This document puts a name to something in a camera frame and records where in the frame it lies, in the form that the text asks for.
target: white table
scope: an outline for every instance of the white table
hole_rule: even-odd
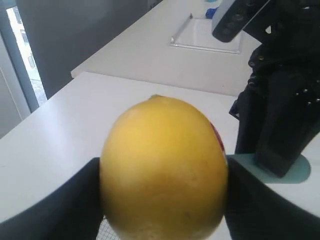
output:
[[[234,151],[238,121],[228,111],[235,97],[85,72],[0,139],[0,223],[99,157],[117,117],[154,94],[193,104],[216,126],[226,152]],[[215,234],[230,239],[225,223]]]
[[[163,0],[71,75],[86,71],[237,96],[251,74],[250,55],[260,44],[253,37],[244,34],[241,54],[170,46],[171,36],[190,13],[204,18],[214,4],[205,0]]]

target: white surface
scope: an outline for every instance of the white surface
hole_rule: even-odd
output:
[[[175,36],[176,39],[173,43],[175,47],[200,48],[206,51],[233,54],[241,53],[243,33],[238,34],[231,42],[225,43],[212,36],[212,21],[210,19],[189,18],[186,22],[187,24],[182,32]]]
[[[159,94],[185,100],[216,126],[231,154],[238,121],[235,97],[83,73],[0,139],[0,222],[36,204],[101,154],[117,117]],[[221,225],[217,233],[229,239]]]
[[[236,96],[250,77],[248,61],[259,45],[257,40],[245,33],[241,54],[170,46],[171,36],[190,13],[204,18],[214,5],[218,3],[163,0],[71,75],[87,71]]]
[[[0,139],[28,115],[30,110],[0,36]]]

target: blue object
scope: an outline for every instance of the blue object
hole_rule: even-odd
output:
[[[206,14],[205,14],[205,17],[207,19],[212,19],[216,13],[218,8],[209,8],[207,11],[206,11]]]

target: yellow lemon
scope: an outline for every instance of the yellow lemon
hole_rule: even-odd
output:
[[[115,122],[100,161],[102,207],[122,240],[202,240],[219,225],[228,166],[210,121],[155,96]]]

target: window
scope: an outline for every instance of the window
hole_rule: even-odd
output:
[[[29,61],[30,67],[32,69],[34,69],[36,67],[36,63],[35,63],[34,57],[32,55],[28,56],[28,61]]]
[[[21,32],[21,35],[22,35],[24,44],[25,44],[25,45],[28,45],[28,44],[29,44],[29,41],[28,41],[28,37],[27,37],[27,34],[26,34],[25,30],[20,30],[20,32]]]
[[[14,15],[15,15],[15,18],[16,18],[16,21],[18,22],[18,24],[22,24],[21,16],[20,16],[19,10],[16,6],[13,8],[13,11],[14,11]]]

